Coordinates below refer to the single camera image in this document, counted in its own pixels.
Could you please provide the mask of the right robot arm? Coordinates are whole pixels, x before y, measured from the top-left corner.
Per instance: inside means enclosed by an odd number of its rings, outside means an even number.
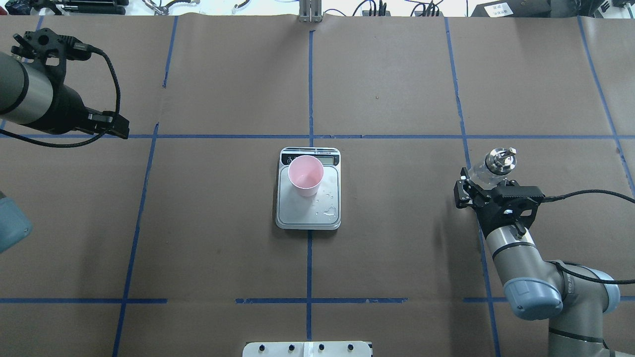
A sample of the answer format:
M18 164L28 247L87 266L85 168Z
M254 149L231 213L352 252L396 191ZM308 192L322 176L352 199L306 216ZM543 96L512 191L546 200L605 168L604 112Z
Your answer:
M604 316L621 302L621 285L610 275L563 260L544 260L530 233L542 203L578 196L545 196L537 186L503 180L486 189L465 167L454 185L459 209L472 208L504 290L517 318L549 321L550 357L625 357L603 336Z

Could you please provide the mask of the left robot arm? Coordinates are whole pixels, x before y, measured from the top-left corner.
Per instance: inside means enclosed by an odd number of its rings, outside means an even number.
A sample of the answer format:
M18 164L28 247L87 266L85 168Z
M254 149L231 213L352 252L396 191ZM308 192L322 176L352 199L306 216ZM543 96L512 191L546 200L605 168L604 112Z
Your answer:
M91 138L75 144L53 144L6 130L2 135L49 148L77 148L104 135L127 139L129 120L121 116L121 89L108 55L73 36L42 28L14 34L16 45L1 55L1 118L50 135L81 131ZM116 92L115 109L87 107L77 91L66 86L68 61L87 61L100 55L108 65Z

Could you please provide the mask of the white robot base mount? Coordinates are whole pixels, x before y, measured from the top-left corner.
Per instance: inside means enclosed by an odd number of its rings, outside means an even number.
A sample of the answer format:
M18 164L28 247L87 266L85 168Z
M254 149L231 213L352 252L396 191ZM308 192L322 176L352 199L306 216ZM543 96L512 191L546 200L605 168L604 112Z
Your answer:
M372 343L365 341L253 342L243 348L243 357L372 357Z

